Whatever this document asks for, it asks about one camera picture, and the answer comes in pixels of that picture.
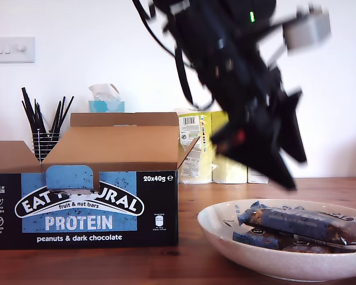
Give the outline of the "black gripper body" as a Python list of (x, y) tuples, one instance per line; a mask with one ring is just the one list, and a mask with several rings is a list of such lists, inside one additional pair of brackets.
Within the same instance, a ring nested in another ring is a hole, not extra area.
[[(281, 87), (280, 70), (267, 68), (256, 50), (251, 51), (246, 59), (252, 64), (250, 74), (244, 76), (246, 83), (234, 71), (222, 69), (220, 75), (212, 75), (209, 65), (197, 64), (191, 67), (196, 70), (200, 82), (211, 92), (211, 100), (218, 102), (227, 114), (228, 123), (225, 125), (250, 126), (267, 134), (263, 124), (279, 122), (279, 144), (281, 120), (278, 112), (282, 102), (288, 96), (301, 97), (302, 92), (287, 94)], [(212, 144), (218, 144), (218, 131), (212, 134), (210, 140)]]

